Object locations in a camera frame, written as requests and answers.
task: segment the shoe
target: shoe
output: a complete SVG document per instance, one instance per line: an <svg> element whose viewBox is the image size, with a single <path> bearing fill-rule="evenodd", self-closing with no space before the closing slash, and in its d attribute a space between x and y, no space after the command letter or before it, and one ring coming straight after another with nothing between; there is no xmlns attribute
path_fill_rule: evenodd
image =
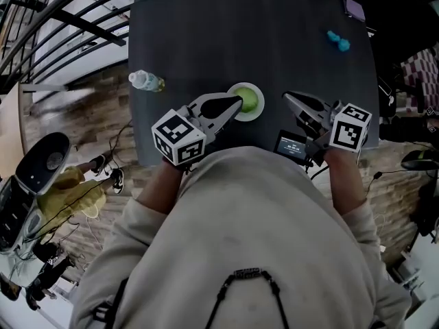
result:
<svg viewBox="0 0 439 329"><path fill-rule="evenodd" d="M99 155L98 157L95 157L90 162L96 162L96 168L91 169L91 171L98 176L102 173L105 166L108 164L108 159L105 157L105 155Z"/></svg>
<svg viewBox="0 0 439 329"><path fill-rule="evenodd" d="M39 310L40 306L36 303L34 297L32 296L34 289L34 283L30 284L30 286L26 288L26 302L31 310Z"/></svg>
<svg viewBox="0 0 439 329"><path fill-rule="evenodd" d="M112 185L112 189L116 194L120 194L124 187L124 178L125 174L123 173L122 169L116 168L113 169L111 172L110 177L115 180L115 183Z"/></svg>
<svg viewBox="0 0 439 329"><path fill-rule="evenodd" d="M72 257L67 256L66 257L67 262L69 263L70 267L76 268L76 263L75 261L72 259Z"/></svg>

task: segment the plaid fabric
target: plaid fabric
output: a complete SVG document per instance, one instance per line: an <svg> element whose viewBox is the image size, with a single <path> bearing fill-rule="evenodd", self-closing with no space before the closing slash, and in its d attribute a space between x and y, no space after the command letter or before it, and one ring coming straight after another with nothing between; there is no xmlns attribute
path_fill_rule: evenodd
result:
<svg viewBox="0 0 439 329"><path fill-rule="evenodd" d="M423 83L425 107L431 106L439 110L439 82L438 64L430 50L422 50L416 55L401 63L404 74L404 82L409 86L415 86L416 79ZM407 98L407 106L416 107L416 98Z"/></svg>

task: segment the yellow cloth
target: yellow cloth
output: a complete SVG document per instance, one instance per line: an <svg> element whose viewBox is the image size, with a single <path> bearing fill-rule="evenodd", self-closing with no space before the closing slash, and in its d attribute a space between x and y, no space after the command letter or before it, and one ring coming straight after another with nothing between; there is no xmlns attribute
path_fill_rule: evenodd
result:
<svg viewBox="0 0 439 329"><path fill-rule="evenodd" d="M59 213L38 234L42 235L59 226L78 211L82 211L87 217L96 218L106 202L105 192L99 185L100 183L96 180L85 182L84 174L79 168L67 167L49 190L38 198L38 207L45 216L45 223L47 223L63 208L75 200L77 201Z"/></svg>

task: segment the blue toy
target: blue toy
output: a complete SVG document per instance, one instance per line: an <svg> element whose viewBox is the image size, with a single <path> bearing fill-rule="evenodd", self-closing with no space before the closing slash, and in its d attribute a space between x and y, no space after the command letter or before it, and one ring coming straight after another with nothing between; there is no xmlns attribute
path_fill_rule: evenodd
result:
<svg viewBox="0 0 439 329"><path fill-rule="evenodd" d="M328 36L329 40L332 41L332 42L339 42L340 39L341 39L339 35L335 34L335 33L334 33L333 31L331 31L331 30L329 30L329 31L327 32L327 36Z"/></svg>
<svg viewBox="0 0 439 329"><path fill-rule="evenodd" d="M350 47L351 47L351 44L350 44L349 41L347 41L346 39L341 39L341 40L338 42L338 49L339 49L341 52L348 51Z"/></svg>
<svg viewBox="0 0 439 329"><path fill-rule="evenodd" d="M335 33L334 33L333 31L331 31L331 30L329 30L329 31L327 32L327 36L328 36L328 39L329 39L331 42L336 42L336 43L337 43L337 45L338 45L338 49L339 49L341 52L348 51L349 48L351 47L351 44L349 43L348 40L346 40L346 39L342 39L339 35L335 34Z"/></svg>

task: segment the beige sweatshirt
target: beige sweatshirt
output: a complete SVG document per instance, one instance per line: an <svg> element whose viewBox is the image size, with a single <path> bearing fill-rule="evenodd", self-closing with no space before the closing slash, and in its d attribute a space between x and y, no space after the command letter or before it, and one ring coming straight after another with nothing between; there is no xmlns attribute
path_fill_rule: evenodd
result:
<svg viewBox="0 0 439 329"><path fill-rule="evenodd" d="M338 215L305 172L254 147L205 158L166 217L131 199L78 289L71 328L129 277L113 328L204 328L225 279L266 269L290 328L402 328L408 293L388 280L369 203ZM235 281L212 328L283 328L263 278Z"/></svg>

